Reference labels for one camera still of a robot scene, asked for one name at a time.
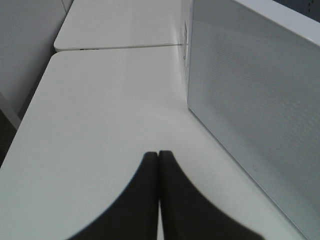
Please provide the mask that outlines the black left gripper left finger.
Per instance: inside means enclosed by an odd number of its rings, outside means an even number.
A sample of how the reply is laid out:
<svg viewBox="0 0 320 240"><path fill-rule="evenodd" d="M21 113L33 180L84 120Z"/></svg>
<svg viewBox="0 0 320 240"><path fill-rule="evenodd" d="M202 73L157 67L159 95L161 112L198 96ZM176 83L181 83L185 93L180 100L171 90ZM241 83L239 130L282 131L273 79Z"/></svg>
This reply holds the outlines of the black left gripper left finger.
<svg viewBox="0 0 320 240"><path fill-rule="evenodd" d="M97 219L72 240L155 240L158 233L158 154L146 152L134 176Z"/></svg>

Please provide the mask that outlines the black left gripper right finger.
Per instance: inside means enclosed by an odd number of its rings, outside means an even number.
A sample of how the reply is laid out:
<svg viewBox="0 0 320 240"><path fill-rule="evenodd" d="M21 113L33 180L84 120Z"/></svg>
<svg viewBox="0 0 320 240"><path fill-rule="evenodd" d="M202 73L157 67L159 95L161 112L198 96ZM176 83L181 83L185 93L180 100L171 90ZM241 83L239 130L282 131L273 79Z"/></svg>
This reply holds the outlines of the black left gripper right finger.
<svg viewBox="0 0 320 240"><path fill-rule="evenodd" d="M164 239L263 239L206 199L185 175L171 151L159 152L158 170Z"/></svg>

